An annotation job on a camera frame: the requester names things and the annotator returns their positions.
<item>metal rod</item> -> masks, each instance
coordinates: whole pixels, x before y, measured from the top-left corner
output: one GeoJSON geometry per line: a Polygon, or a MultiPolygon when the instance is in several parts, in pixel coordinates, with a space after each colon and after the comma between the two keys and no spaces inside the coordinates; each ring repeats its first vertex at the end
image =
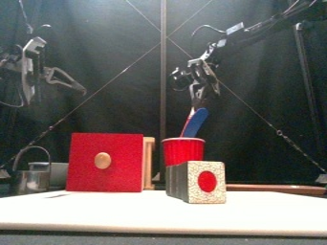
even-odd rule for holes
{"type": "Polygon", "coordinates": [[[160,99],[160,182],[164,182],[164,152],[161,140],[165,138],[165,39],[167,39],[167,28],[165,28],[165,13],[167,3],[161,0],[161,99],[160,99]]]}

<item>kettle handle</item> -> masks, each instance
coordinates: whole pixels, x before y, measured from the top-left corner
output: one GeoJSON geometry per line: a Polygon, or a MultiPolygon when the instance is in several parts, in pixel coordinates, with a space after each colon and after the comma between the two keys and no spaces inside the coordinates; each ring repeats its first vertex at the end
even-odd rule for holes
{"type": "Polygon", "coordinates": [[[16,154],[16,157],[15,157],[15,164],[13,164],[13,171],[16,171],[16,168],[17,168],[17,162],[20,160],[20,157],[21,155],[31,149],[31,148],[37,148],[37,149],[41,149],[45,154],[47,154],[47,159],[48,159],[48,164],[51,165],[51,156],[49,156],[49,153],[48,151],[45,150],[45,148],[43,148],[41,146],[37,146],[37,145],[32,145],[32,146],[27,146],[24,147],[19,153],[16,154]]]}

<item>black curtain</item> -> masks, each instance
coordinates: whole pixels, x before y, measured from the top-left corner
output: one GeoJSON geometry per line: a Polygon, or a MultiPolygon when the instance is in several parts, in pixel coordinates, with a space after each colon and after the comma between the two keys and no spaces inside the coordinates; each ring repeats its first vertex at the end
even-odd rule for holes
{"type": "MultiPolygon", "coordinates": [[[[65,87],[43,84],[41,103],[19,109],[0,107],[1,162],[64,119],[37,142],[48,148],[55,162],[68,162],[73,132],[141,133],[156,138],[155,175],[163,163],[161,1],[25,0],[23,3],[35,28],[51,25],[37,31],[47,41],[45,65],[65,70],[88,94],[81,97],[65,87]]],[[[221,37],[209,29],[199,30],[192,37],[199,26],[225,30],[244,22],[248,27],[288,7],[285,1],[277,0],[167,0],[165,3],[167,76],[176,66],[185,68],[188,60],[204,53],[207,43],[221,37]]],[[[0,12],[5,34],[0,46],[5,51],[15,44],[23,45],[27,36],[17,1],[1,1],[0,12]]],[[[325,136],[324,30],[325,23],[319,21],[304,33],[319,125],[312,123],[292,28],[223,58],[217,69],[224,84],[221,95],[208,105],[209,118],[197,137],[205,140],[204,159],[225,163],[228,182],[313,183],[320,170],[276,135],[275,129],[327,167],[313,136],[316,127],[325,136]]],[[[19,77],[2,78],[0,84],[0,98],[9,102],[19,102],[15,80],[19,82],[19,77]]],[[[175,92],[167,85],[165,98],[168,138],[180,135],[191,97],[188,91],[175,92]]],[[[31,153],[25,161],[41,161],[43,157],[31,153]]]]}

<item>red wooden box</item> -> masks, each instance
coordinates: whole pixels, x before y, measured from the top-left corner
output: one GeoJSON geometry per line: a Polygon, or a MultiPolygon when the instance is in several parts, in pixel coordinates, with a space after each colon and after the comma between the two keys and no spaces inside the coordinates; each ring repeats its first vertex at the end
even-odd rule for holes
{"type": "Polygon", "coordinates": [[[73,133],[67,190],[141,192],[141,161],[141,134],[73,133]]]}

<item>round knob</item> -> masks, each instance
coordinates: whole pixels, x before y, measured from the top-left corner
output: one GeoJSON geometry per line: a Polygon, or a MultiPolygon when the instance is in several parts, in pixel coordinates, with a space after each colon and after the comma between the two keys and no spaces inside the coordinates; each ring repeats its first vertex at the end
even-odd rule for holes
{"type": "Polygon", "coordinates": [[[100,152],[95,157],[95,165],[99,169],[108,168],[111,164],[111,157],[105,152],[100,152]]]}

